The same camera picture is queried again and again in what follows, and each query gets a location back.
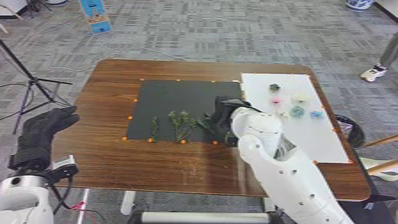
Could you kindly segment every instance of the pink object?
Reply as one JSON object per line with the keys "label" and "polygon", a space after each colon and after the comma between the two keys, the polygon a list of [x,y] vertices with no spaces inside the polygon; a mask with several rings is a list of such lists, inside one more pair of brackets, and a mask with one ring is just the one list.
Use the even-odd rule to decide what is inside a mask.
{"label": "pink object", "polygon": [[273,102],[274,104],[281,104],[283,99],[281,99],[281,98],[278,98],[278,97],[274,97],[274,98],[271,99],[271,102]]}

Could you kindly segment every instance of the table leg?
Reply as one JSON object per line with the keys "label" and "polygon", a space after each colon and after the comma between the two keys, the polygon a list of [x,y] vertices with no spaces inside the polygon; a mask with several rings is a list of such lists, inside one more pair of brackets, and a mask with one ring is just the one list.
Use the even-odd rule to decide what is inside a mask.
{"label": "table leg", "polygon": [[276,204],[274,204],[271,198],[264,198],[264,206],[265,206],[265,212],[276,211]]}
{"label": "table leg", "polygon": [[4,30],[4,33],[10,34],[10,31],[6,30],[6,27],[3,24],[0,24],[0,29]]}
{"label": "table leg", "polygon": [[122,202],[122,214],[132,215],[136,191],[125,191],[123,202]]}

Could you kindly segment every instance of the chair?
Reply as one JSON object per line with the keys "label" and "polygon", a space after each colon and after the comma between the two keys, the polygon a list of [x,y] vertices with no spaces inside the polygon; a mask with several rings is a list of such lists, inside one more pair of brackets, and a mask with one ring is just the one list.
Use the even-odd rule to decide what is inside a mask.
{"label": "chair", "polygon": [[[361,148],[385,145],[395,141],[398,141],[398,135],[367,143]],[[386,174],[385,172],[393,172],[398,174],[398,160],[376,160],[363,157],[360,157],[360,159],[361,159],[369,174],[372,176],[381,177],[386,181],[397,181],[398,175]]]}
{"label": "chair", "polygon": [[[17,16],[17,18],[19,18],[20,20],[24,20],[22,16],[17,14],[17,12],[15,12],[15,10],[10,8],[10,6],[4,5],[4,4],[0,3],[0,7],[6,8],[6,9],[10,10],[11,14]],[[0,23],[0,29],[4,30],[4,33],[10,34],[10,31],[8,31],[6,26],[4,26],[3,23]]]}

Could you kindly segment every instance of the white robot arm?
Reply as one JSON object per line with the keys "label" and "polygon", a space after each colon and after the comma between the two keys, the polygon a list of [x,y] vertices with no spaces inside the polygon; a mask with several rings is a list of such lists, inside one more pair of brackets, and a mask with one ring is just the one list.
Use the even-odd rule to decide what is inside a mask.
{"label": "white robot arm", "polygon": [[283,136],[281,120],[246,107],[232,120],[241,156],[289,216],[299,224],[353,224],[313,160]]}

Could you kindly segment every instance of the blue object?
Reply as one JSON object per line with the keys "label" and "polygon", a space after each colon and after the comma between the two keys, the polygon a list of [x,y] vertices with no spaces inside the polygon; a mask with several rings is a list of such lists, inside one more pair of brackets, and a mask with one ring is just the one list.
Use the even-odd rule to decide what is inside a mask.
{"label": "blue object", "polygon": [[109,15],[104,8],[104,0],[81,0],[86,18],[95,33],[111,31]]}
{"label": "blue object", "polygon": [[305,116],[305,108],[301,106],[296,106],[290,110],[290,115],[296,118],[301,118]]}
{"label": "blue object", "polygon": [[95,33],[104,33],[111,31],[111,22],[106,21],[106,22],[91,24],[91,28]]}
{"label": "blue object", "polygon": [[324,118],[324,112],[322,111],[313,111],[312,112],[312,117],[313,118]]}
{"label": "blue object", "polygon": [[347,0],[347,7],[358,11],[367,10],[376,3],[376,0]]}

